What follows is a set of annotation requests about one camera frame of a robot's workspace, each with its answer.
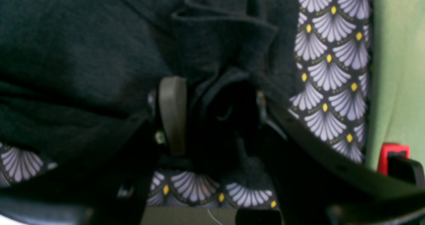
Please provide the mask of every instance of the green fabric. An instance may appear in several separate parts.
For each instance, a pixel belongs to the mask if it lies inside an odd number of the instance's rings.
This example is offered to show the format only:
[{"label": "green fabric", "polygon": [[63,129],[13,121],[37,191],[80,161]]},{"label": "green fabric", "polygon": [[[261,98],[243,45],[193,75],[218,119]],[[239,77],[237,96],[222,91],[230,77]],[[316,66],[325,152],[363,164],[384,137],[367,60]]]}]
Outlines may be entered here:
[{"label": "green fabric", "polygon": [[383,142],[411,147],[425,164],[425,0],[374,0],[375,49],[366,164]]}]

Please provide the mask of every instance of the black cloth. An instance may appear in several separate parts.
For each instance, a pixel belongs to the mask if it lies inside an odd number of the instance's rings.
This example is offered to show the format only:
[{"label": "black cloth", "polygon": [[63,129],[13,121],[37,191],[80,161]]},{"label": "black cloth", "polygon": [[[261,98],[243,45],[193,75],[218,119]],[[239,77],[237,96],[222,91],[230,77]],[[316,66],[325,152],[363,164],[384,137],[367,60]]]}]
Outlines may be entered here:
[{"label": "black cloth", "polygon": [[189,115],[249,80],[283,106],[302,90],[298,0],[0,0],[0,141],[59,165],[187,78]]}]

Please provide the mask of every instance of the white thread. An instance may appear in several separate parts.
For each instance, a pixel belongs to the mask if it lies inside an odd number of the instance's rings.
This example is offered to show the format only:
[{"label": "white thread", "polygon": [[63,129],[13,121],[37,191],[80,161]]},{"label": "white thread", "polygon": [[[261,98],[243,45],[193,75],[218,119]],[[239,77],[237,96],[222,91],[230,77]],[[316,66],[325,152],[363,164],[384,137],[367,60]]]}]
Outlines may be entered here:
[{"label": "white thread", "polygon": [[210,212],[210,209],[209,208],[207,208],[207,211],[208,211],[208,213],[210,214],[210,216],[211,216],[211,218],[212,218],[212,220],[214,220],[215,222],[217,222],[218,224],[220,224],[220,225],[223,225],[223,223],[221,223],[219,220],[217,220],[212,214],[211,214],[211,212]]}]

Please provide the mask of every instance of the patterned fabric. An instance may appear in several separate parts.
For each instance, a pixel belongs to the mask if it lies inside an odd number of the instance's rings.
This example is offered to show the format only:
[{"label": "patterned fabric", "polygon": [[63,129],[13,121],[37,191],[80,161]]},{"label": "patterned fabric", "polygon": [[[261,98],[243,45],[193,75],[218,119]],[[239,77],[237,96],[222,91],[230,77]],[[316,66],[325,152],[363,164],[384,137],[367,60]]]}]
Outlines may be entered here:
[{"label": "patterned fabric", "polygon": [[[321,140],[363,161],[369,98],[370,0],[299,0],[295,58],[305,90],[290,112]],[[47,158],[0,143],[0,187],[56,167]],[[193,172],[155,172],[148,206],[277,209],[275,192],[220,184]]]}]

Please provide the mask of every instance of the red buckle release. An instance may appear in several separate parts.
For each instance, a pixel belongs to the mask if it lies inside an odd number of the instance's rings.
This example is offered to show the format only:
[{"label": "red buckle release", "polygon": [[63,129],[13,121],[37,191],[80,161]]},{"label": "red buckle release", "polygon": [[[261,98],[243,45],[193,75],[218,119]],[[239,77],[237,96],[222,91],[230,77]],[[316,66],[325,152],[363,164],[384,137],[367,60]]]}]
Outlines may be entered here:
[{"label": "red buckle release", "polygon": [[392,143],[384,143],[379,156],[378,172],[388,175],[388,156],[402,155],[410,158],[410,147],[407,145],[399,145]]}]

